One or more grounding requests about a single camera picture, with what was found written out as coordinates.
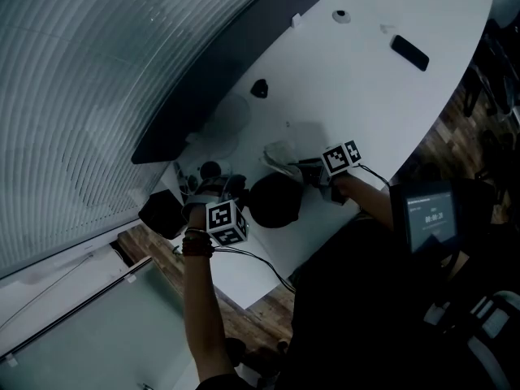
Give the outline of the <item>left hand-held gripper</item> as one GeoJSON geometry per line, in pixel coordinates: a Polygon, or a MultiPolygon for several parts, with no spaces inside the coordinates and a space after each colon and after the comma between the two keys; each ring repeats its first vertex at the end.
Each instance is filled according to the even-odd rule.
{"type": "Polygon", "coordinates": [[[205,211],[206,233],[220,246],[245,242],[249,225],[242,210],[249,205],[250,191],[245,188],[243,175],[220,175],[205,179],[188,196],[183,206],[183,217],[189,221],[195,208],[205,211]]]}

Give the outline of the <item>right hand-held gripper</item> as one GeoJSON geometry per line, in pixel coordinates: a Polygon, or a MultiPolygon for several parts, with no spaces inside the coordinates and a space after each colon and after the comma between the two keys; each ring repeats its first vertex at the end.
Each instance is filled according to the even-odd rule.
{"type": "Polygon", "coordinates": [[[339,206],[346,203],[338,188],[332,183],[335,176],[345,173],[362,160],[354,140],[327,147],[321,158],[309,158],[298,162],[305,184],[318,184],[326,202],[339,206]]]}

